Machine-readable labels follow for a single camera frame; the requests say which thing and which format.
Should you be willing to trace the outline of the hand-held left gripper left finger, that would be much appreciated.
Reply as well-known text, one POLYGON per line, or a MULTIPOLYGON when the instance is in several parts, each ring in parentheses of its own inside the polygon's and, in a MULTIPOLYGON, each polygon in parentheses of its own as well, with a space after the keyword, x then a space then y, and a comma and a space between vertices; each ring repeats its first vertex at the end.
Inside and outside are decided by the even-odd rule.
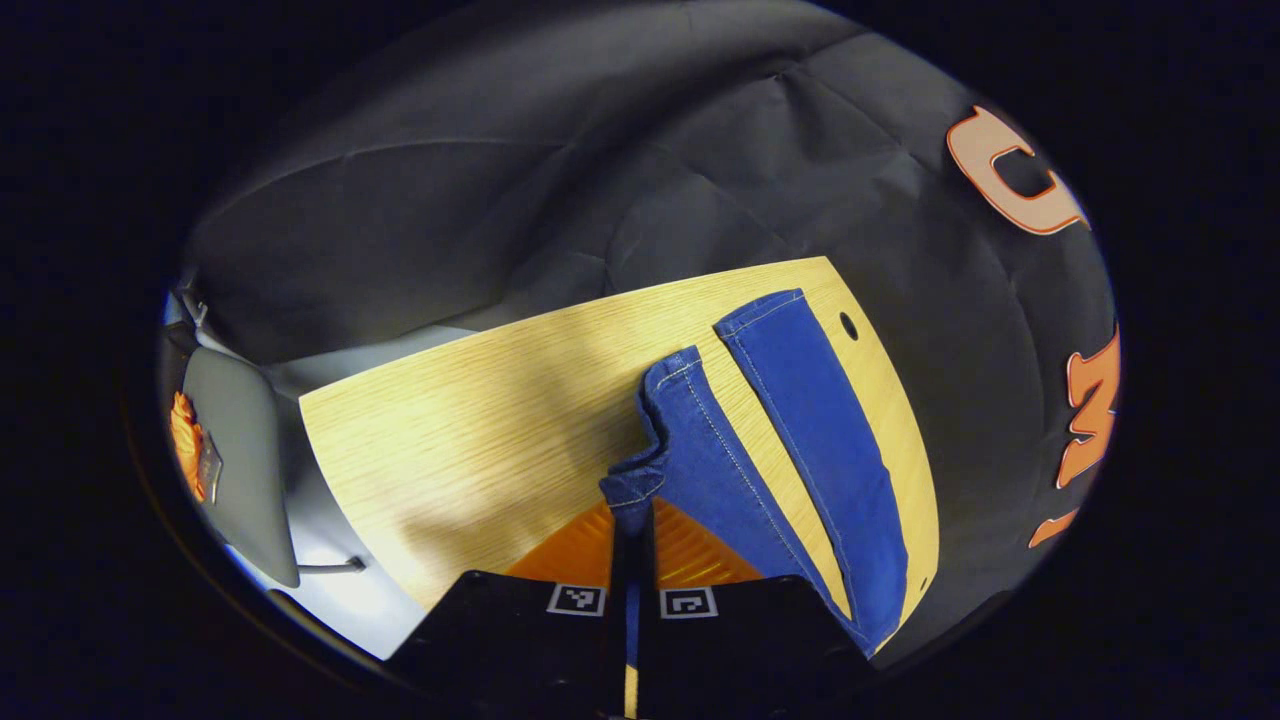
POLYGON ((435 719, 616 719, 626 555, 594 503, 503 573, 467 570, 388 660, 435 719))

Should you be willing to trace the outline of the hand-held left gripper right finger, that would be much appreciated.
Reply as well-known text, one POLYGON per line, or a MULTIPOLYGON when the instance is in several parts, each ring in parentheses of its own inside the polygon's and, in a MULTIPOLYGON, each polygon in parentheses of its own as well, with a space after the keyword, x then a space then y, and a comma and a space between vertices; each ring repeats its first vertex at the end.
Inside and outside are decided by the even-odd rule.
POLYGON ((800 575, 763 577, 659 498, 643 534, 643 719, 823 719, 873 669, 800 575))

